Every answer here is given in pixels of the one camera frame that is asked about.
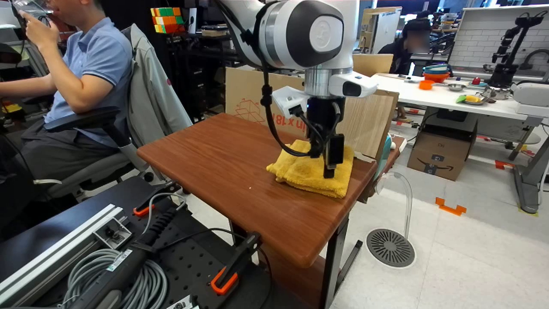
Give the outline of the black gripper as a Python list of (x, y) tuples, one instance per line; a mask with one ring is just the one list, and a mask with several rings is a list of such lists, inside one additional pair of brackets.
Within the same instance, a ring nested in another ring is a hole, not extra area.
[(336, 133), (336, 125), (343, 120), (343, 111), (345, 111), (343, 102), (345, 102), (343, 97), (327, 97), (327, 99), (310, 97), (307, 106), (307, 120), (310, 123), (309, 154), (310, 157), (319, 157), (322, 156), (322, 149), (324, 149), (324, 176), (326, 178), (333, 178), (336, 166), (343, 161), (345, 135)]

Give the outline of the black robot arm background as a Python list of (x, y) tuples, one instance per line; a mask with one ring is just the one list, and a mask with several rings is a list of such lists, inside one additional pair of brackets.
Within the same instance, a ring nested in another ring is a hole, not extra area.
[(521, 13), (514, 18), (514, 25), (508, 29), (501, 39), (497, 51), (492, 54), (494, 70), (487, 84), (494, 87), (509, 87), (516, 73), (514, 56), (530, 27), (540, 23), (544, 13)]

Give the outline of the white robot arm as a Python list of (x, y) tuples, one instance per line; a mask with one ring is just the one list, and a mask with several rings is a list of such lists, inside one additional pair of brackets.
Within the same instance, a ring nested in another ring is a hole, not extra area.
[(307, 126), (307, 156), (333, 178), (343, 161), (336, 132), (346, 96), (372, 85), (353, 70), (360, 0), (214, 0), (235, 47), (262, 72), (261, 104), (273, 130), (271, 102)]

